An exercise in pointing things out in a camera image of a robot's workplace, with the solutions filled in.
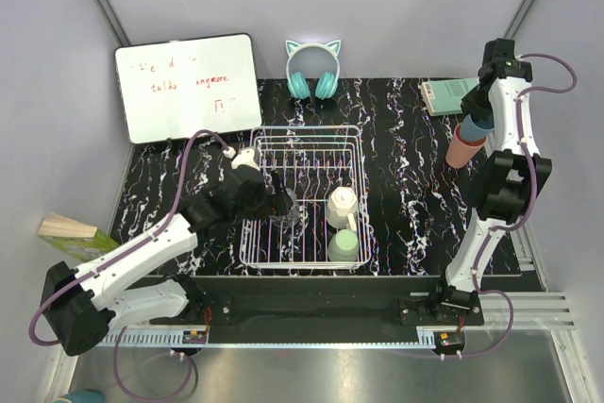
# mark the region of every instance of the teal headphones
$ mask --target teal headphones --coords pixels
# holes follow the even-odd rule
[[[342,45],[341,40],[335,42],[328,42],[322,44],[321,42],[306,42],[300,44],[299,42],[292,42],[287,40],[285,42],[285,49],[287,50],[287,64],[285,65],[285,74],[287,76],[287,86],[290,89],[292,97],[298,99],[306,99],[310,97],[309,83],[306,78],[299,71],[290,75],[290,62],[292,58],[301,50],[308,49],[309,47],[316,47],[327,51],[336,60],[336,74],[326,72],[323,73],[317,84],[317,89],[314,94],[319,99],[330,98],[336,92],[338,88],[338,77],[340,76],[340,61],[338,60],[338,54],[340,54],[340,46]]]

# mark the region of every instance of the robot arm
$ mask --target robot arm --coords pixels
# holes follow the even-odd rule
[[[102,341],[110,329],[161,317],[194,322],[204,309],[204,292],[189,277],[178,276],[154,286],[128,288],[166,261],[215,237],[221,225],[287,214],[293,201],[283,191],[267,192],[257,150],[242,150],[230,167],[219,188],[182,201],[178,213],[163,231],[160,226],[166,218],[109,254],[82,263],[75,270],[65,262],[48,270],[42,303],[75,279],[93,274],[44,312],[69,356],[88,351]],[[145,239],[147,243],[143,246],[110,266],[101,267]]]
[[[431,295],[430,309],[436,317],[465,315],[476,306],[474,274],[479,287],[484,270],[505,234],[502,227],[515,225],[526,213],[531,183],[521,142],[526,144],[535,163],[537,193],[551,173],[551,160],[539,156],[533,138],[528,96],[523,96],[520,109],[516,106],[519,93],[530,87],[532,70],[529,63],[514,58],[514,41],[488,42],[478,76],[479,84],[463,99],[462,109],[473,119],[489,120],[492,116],[495,151],[473,178],[469,194],[470,224],[455,259],[445,270],[444,284]],[[488,235],[491,239],[483,246]]]

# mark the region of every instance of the metal floor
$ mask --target metal floor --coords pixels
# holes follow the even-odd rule
[[[467,351],[491,344],[488,332],[467,333]],[[157,349],[124,348],[120,374],[135,393],[159,398],[186,373],[175,358],[148,364]],[[108,403],[133,401],[115,385],[111,348],[79,358],[72,390],[102,391]],[[570,402],[549,334],[514,331],[498,350],[479,359],[440,362],[427,351],[208,349],[195,357],[196,389],[180,402]]]

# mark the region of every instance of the black marble surface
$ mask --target black marble surface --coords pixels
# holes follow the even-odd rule
[[[459,171],[445,164],[459,118],[428,115],[420,79],[343,79],[333,99],[293,100],[284,80],[260,80],[266,125],[356,125],[362,130],[368,182],[371,261],[354,274],[440,275],[455,256],[470,219],[464,202],[471,175],[484,162],[478,155]],[[249,145],[249,131],[225,136],[236,148]],[[130,163],[111,236],[123,243],[163,217],[176,192],[184,142],[137,145]],[[223,175],[225,158],[213,140],[200,140],[187,168],[185,194],[198,193]],[[259,271],[241,264],[241,227],[164,264],[157,273],[198,276],[325,275],[335,271]],[[509,236],[499,244],[487,274],[519,275]]]

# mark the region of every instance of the blue object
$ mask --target blue object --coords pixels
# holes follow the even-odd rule
[[[472,115],[466,115],[461,122],[460,136],[465,142],[479,142],[487,137],[494,128],[493,116],[490,120],[474,123]]]
[[[53,403],[107,403],[107,400],[97,391],[77,391],[57,398]]]
[[[293,42],[291,40],[285,42],[285,49],[288,55],[287,64],[285,65],[285,74],[287,76],[287,86],[294,98],[306,99],[310,97],[310,88],[306,78],[299,71],[290,75],[290,62],[292,61],[292,58],[301,50],[314,47],[327,51],[335,59],[337,66],[336,74],[334,75],[330,72],[323,73],[314,92],[317,98],[327,99],[332,97],[338,88],[338,78],[340,77],[340,61],[338,60],[338,54],[340,54],[341,46],[342,41],[340,40],[328,42],[327,44],[321,42],[306,42],[300,44],[299,42]]]

